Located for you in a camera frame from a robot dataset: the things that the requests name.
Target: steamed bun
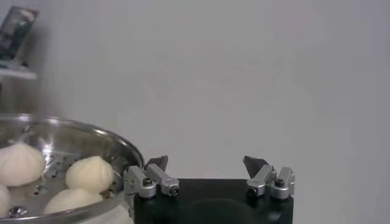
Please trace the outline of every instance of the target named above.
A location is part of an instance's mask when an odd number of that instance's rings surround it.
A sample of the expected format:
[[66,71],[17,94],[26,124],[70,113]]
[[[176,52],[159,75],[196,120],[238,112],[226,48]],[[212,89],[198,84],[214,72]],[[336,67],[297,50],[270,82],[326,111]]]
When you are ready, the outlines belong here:
[[107,190],[114,180],[112,166],[100,156],[92,156],[74,163],[66,173],[66,185],[100,193]]
[[0,184],[18,187],[39,179],[46,161],[41,152],[25,144],[16,143],[0,150]]
[[44,214],[62,212],[102,201],[98,193],[85,189],[67,189],[54,196],[43,210]]
[[11,195],[8,189],[0,184],[0,216],[7,215],[10,208]]

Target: bolt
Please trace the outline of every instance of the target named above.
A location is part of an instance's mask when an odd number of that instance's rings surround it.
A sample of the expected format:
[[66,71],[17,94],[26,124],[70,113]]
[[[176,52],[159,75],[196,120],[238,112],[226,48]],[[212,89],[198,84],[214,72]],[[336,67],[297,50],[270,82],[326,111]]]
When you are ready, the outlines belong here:
[[177,196],[179,196],[179,188],[177,186],[173,186],[169,190],[169,193],[171,193],[172,197],[177,197]]
[[153,184],[153,181],[149,178],[149,177],[147,177],[147,178],[145,178],[143,181],[142,181],[142,185],[143,186],[150,186],[150,185],[152,185]]
[[247,196],[249,198],[257,198],[257,189],[255,188],[250,188],[247,192]]
[[285,186],[285,181],[283,179],[278,178],[278,179],[275,180],[275,186],[277,186],[277,187],[284,187]]

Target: gray wall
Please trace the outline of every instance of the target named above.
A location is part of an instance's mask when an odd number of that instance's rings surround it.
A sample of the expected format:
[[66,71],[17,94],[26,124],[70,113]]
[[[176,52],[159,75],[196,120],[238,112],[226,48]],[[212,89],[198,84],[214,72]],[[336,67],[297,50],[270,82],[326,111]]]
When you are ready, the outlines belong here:
[[178,177],[291,166],[298,223],[389,222],[389,1],[17,4],[41,10],[40,113],[168,154]]

